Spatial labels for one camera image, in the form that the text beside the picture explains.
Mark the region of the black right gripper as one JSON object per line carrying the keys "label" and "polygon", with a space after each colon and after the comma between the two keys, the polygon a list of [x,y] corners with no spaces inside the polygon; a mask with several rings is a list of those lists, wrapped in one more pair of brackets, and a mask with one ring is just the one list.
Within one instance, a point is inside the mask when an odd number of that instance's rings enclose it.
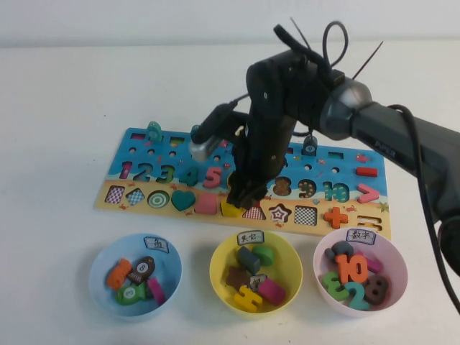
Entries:
{"label": "black right gripper", "polygon": [[268,119],[249,115],[245,130],[232,149],[235,173],[228,179],[227,203],[250,209],[267,194],[267,184],[285,165],[285,154],[296,120],[289,116]]}

